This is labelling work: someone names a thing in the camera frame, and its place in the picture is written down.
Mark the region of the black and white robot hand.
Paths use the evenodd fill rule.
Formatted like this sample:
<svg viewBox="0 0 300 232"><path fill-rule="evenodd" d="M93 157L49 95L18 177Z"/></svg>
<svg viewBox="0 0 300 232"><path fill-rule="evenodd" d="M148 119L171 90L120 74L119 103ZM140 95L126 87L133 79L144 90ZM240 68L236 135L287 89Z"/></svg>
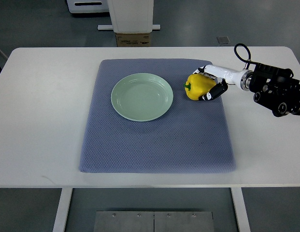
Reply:
<svg viewBox="0 0 300 232"><path fill-rule="evenodd" d="M236 85L239 89L247 91L248 88L245 86L245 81L250 76L251 71L247 69L236 71L215 65L205 65L193 72L193 74L196 73L203 74L215 80L216 85L205 95L199 97L199 101L212 101L225 93L229 85Z"/></svg>

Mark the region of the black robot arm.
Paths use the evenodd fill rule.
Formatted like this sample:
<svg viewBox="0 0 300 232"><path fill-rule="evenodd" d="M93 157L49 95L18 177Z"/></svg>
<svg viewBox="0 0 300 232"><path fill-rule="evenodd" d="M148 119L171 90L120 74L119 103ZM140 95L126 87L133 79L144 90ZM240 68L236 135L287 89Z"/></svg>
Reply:
<svg viewBox="0 0 300 232"><path fill-rule="evenodd" d="M276 117L300 116L300 81L293 78L292 70L250 60L245 62L245 68L250 64L255 64L255 69L241 79L241 88L254 93L254 102Z"/></svg>

